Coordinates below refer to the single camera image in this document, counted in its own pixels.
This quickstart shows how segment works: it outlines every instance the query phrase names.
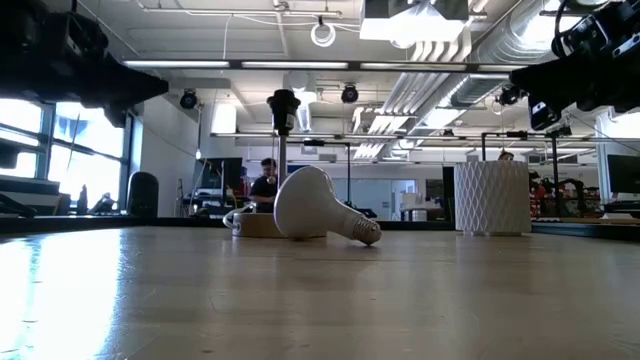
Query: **white wall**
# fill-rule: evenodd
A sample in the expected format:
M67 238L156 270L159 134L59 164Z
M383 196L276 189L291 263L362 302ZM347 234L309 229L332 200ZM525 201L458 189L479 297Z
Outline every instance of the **white wall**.
M185 194L193 186L198 125L163 97L146 101L141 119L140 170L158 178L158 216L173 216L178 179Z

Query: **black equipment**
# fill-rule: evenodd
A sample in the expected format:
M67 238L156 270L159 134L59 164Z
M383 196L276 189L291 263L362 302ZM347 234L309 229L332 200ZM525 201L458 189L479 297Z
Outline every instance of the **black equipment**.
M15 169L18 166L20 148L0 140L0 169Z
M137 172L129 180L127 212L132 216L158 217L158 179L146 172Z
M607 163L611 192L640 194L640 157L607 155Z
M4 194L0 194L0 213L16 214L18 216L32 218L36 216L38 212L29 206L20 204Z
M197 188L239 189L242 187L242 158L209 158L196 161L194 174L202 172L202 181L197 184Z
M353 84L345 85L340 99L345 104L353 104L358 101L358 90L356 90L356 86Z
M180 99L180 106L183 109L191 110L198 105L198 97L195 90L185 90Z
M296 122L300 100L296 99L293 91L280 89L267 99L267 104L273 114L273 128L278 131L279 136L289 136L289 131Z
M0 34L3 98L80 101L124 127L128 109L169 90L166 81L118 63L99 24L75 11L51 13L38 0L8 0Z
M510 105L528 95L535 130L556 123L573 103L582 111L613 106L626 112L640 105L640 0L611 1L560 32L568 2L562 1L556 15L552 50L558 59L513 71L513 85L496 99Z

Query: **window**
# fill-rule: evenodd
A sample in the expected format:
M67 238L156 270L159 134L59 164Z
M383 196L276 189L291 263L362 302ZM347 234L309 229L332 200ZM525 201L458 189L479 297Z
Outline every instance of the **window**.
M69 160L70 149L54 145L51 149L49 180L60 182L60 192L70 194L77 201L82 186L87 186L88 206L95 205L104 193L118 201L120 190L120 162L100 155L87 155L76 151Z
M36 176L36 154L18 154L18 166L15 169L1 169L0 175L32 178Z
M42 126L42 109L30 102L12 99L0 99L0 138L15 143L38 146L35 136ZM36 175L36 154L22 152L18 154L18 165L15 169L0 169L0 175L33 178Z
M0 99L0 124L34 133L40 132L42 109L27 101Z
M86 146L94 151L122 156L124 130L111 125L102 109L85 109L78 103L56 105L54 138Z

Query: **light bulb screw base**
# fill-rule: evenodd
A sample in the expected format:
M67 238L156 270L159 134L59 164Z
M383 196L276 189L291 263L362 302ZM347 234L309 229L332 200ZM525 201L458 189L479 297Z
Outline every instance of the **light bulb screw base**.
M358 219L353 227L353 239L363 242L366 245L376 243L382 237L380 225L366 217Z

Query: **person in background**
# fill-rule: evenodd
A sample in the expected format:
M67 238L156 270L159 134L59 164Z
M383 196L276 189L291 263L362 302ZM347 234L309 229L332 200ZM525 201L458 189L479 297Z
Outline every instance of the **person in background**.
M500 153L500 156L498 156L498 160L504 160L504 161L513 161L513 154L510 152L506 152L504 150L502 150L502 152Z
M273 203L278 193L278 179L276 173L276 161L266 158L260 162L262 176L251 187L249 199L256 203L256 211L259 213L272 213Z

